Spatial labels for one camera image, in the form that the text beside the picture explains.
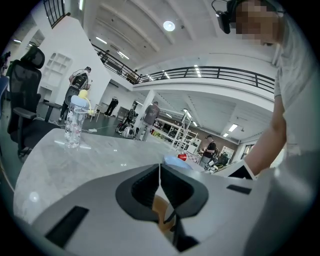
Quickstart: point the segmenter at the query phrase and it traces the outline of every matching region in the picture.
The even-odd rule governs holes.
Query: ceiling
[[[90,0],[85,1],[82,25],[93,44],[110,50],[112,55],[132,69],[145,68],[150,61],[159,63],[185,56],[198,59],[199,55],[203,58],[203,55],[217,51],[271,62],[275,49],[255,46],[248,50],[249,43],[239,40],[239,35],[234,31],[229,35],[224,34],[219,28],[211,2],[212,0]],[[226,10],[226,3],[223,1],[215,2],[214,6],[217,10]],[[175,30],[166,31],[163,27],[165,21],[172,21]],[[128,56],[129,60],[120,58],[111,45]]]
[[[148,92],[135,94],[136,99],[143,103]],[[183,109],[188,109],[192,121],[201,129],[220,136],[228,133],[227,139],[236,143],[262,133],[272,116],[270,111],[249,102],[203,92],[160,90],[154,101],[158,101],[160,115],[168,118],[166,114],[169,114],[172,119],[181,121]],[[232,124],[238,127],[229,132]]]

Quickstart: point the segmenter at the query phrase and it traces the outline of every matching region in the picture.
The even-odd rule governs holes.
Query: table surface
[[[67,148],[63,129],[53,129],[34,147],[17,179],[14,214],[32,223],[39,214],[80,185],[132,168],[162,163],[176,155],[162,143],[82,133]]]

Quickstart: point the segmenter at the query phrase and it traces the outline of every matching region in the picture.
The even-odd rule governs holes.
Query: black metal railing
[[[43,0],[43,4],[51,28],[54,28],[66,16],[64,0]]]
[[[98,46],[95,46],[94,44],[92,46],[107,69],[115,72],[124,79],[127,79],[132,84],[137,84],[140,81],[140,76],[130,67],[113,57],[110,53],[102,50]]]
[[[274,92],[275,80],[263,74],[223,66],[188,66],[144,75],[138,83],[176,78],[210,78],[228,80]]]

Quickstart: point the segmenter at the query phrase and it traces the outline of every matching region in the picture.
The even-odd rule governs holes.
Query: clear water bottle
[[[68,148],[79,146],[82,125],[88,113],[88,105],[87,100],[77,95],[71,97],[64,131],[65,144]]]

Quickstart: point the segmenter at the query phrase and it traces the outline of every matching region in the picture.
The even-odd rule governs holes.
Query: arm
[[[286,143],[285,109],[281,96],[274,99],[272,119],[250,153],[244,158],[254,175],[268,168]]]

